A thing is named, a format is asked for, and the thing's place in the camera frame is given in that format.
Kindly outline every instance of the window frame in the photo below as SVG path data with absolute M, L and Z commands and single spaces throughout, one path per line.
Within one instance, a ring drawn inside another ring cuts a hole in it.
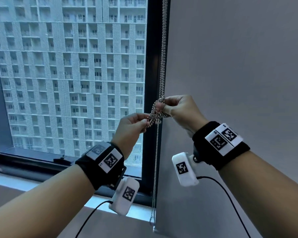
M 170 11 L 170 0 L 168 0 L 168 18 Z M 146 44 L 146 71 L 145 71 L 145 97 L 144 112 L 150 113 L 152 104 L 159 95 L 159 71 L 161 62 L 161 40 L 162 40 L 162 0 L 148 0 L 147 8 L 147 44 Z M 6 110 L 7 103 L 4 99 L 4 91 L 0 79 L 0 173 L 16 176 L 24 179 L 44 182 L 55 174 L 61 172 L 68 166 L 56 164 L 53 159 L 61 158 L 63 155 L 49 152 L 35 151 L 34 149 L 23 149 L 14 147 L 9 125 L 9 117 Z M 152 190 L 154 182 L 155 147 L 157 139 L 157 128 L 153 126 L 147 129 L 143 136 L 142 152 L 142 177 L 134 177 L 140 183 L 139 192 L 134 202 L 151 206 Z M 160 154 L 161 125 L 159 126 L 158 154 Z M 75 161 L 78 158 L 66 156 L 66 160 Z M 159 173 L 159 156 L 157 174 Z M 102 186 L 95 192 L 100 196 L 112 197 L 115 191 Z

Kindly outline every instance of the wall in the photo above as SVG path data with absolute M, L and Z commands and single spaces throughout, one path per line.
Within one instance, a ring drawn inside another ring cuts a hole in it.
M 209 120 L 228 123 L 298 182 L 298 0 L 171 0 L 170 12 L 166 96 L 191 94 Z M 171 157 L 192 153 L 192 145 L 173 120 L 164 120 L 157 231 L 246 237 L 217 184 L 179 185 Z M 200 174 L 220 180 L 208 165 Z M 251 237 L 261 237 L 238 211 Z
M 23 191 L 0 186 L 0 206 L 22 194 Z M 83 209 L 67 225 L 58 238 L 75 237 L 76 233 L 84 223 L 85 219 L 93 209 Z M 97 210 L 88 220 L 80 238 L 163 238 L 152 232 L 152 226 L 143 220 L 119 216 L 117 214 Z

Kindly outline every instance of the wire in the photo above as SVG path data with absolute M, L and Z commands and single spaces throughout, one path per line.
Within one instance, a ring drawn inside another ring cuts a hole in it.
M 241 221 L 241 223 L 242 223 L 242 225 L 243 225 L 243 227 L 244 227 L 244 229 L 245 229 L 245 231 L 246 231 L 248 237 L 251 238 L 250 235 L 249 235 L 249 233 L 248 233 L 248 231 L 247 231 L 247 229 L 246 229 L 246 227 L 245 227 L 245 225 L 244 225 L 244 223 L 243 223 L 243 221 L 242 221 L 242 219 L 241 219 L 241 217 L 240 217 L 240 215 L 239 215 L 239 213 L 237 212 L 237 209 L 235 208 L 235 205 L 234 205 L 234 203 L 233 203 L 233 201 L 232 201 L 230 195 L 228 194 L 228 192 L 226 191 L 226 189 L 223 187 L 223 185 L 221 185 L 217 180 L 213 179 L 212 177 L 208 177 L 208 176 L 198 176 L 198 177 L 196 177 L 196 178 L 197 178 L 198 180 L 199 180 L 199 179 L 203 179 L 203 178 L 210 179 L 210 180 L 215 181 L 219 186 L 221 186 L 221 188 L 225 191 L 226 195 L 228 196 L 228 198 L 229 198 L 231 204 L 233 205 L 234 210 L 235 210 L 235 212 L 236 212 L 238 218 L 240 219 L 240 221 Z
M 90 213 L 90 215 L 87 217 L 87 219 L 85 220 L 85 222 L 84 222 L 84 224 L 82 225 L 82 227 L 79 229 L 79 231 L 78 231 L 77 235 L 75 236 L 75 238 L 78 237 L 78 235 L 79 235 L 80 232 L 82 231 L 84 225 L 86 224 L 86 222 L 88 221 L 88 219 L 91 217 L 91 215 L 97 210 L 98 207 L 100 207 L 102 204 L 105 204 L 105 203 L 110 203 L 110 204 L 112 204 L 112 201 L 111 201 L 111 200 L 107 200 L 107 201 L 104 201 L 104 202 L 100 203 L 100 204 L 99 204 L 99 205 L 98 205 L 98 206 L 97 206 L 97 207 Z

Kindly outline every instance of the forearm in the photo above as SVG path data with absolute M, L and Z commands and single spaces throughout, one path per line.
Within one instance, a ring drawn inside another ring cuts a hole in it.
M 57 237 L 94 192 L 73 165 L 0 207 L 0 237 Z
M 220 176 L 263 237 L 298 237 L 298 184 L 248 151 Z

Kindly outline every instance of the high-rise building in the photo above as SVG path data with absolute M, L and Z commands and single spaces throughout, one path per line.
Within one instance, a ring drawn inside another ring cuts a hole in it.
M 0 0 L 16 147 L 79 157 L 143 112 L 147 0 Z M 141 165 L 142 135 L 126 165 Z

